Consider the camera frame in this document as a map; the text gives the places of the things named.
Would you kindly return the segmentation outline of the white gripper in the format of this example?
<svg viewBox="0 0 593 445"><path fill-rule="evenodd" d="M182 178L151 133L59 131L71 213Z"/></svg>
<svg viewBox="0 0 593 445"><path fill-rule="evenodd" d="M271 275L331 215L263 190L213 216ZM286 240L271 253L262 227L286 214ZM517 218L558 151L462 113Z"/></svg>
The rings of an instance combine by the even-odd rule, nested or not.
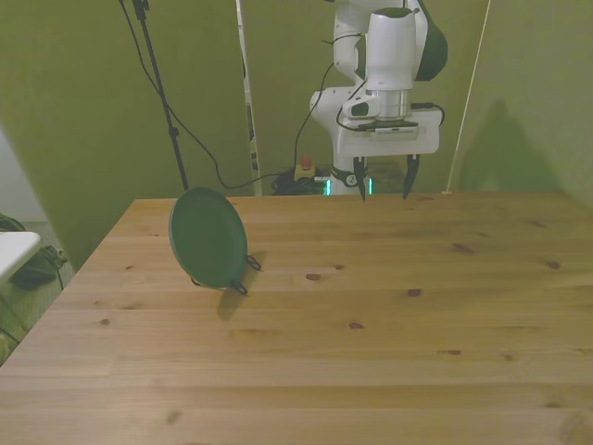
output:
<svg viewBox="0 0 593 445"><path fill-rule="evenodd" d="M420 156L435 153L439 148L440 110L413 110L409 121L412 127L388 127L372 132L353 132L339 127L336 134L336 153L354 157L353 172L362 201L366 200L366 158L407 156L407 171L402 197L408 198L420 167Z"/></svg>

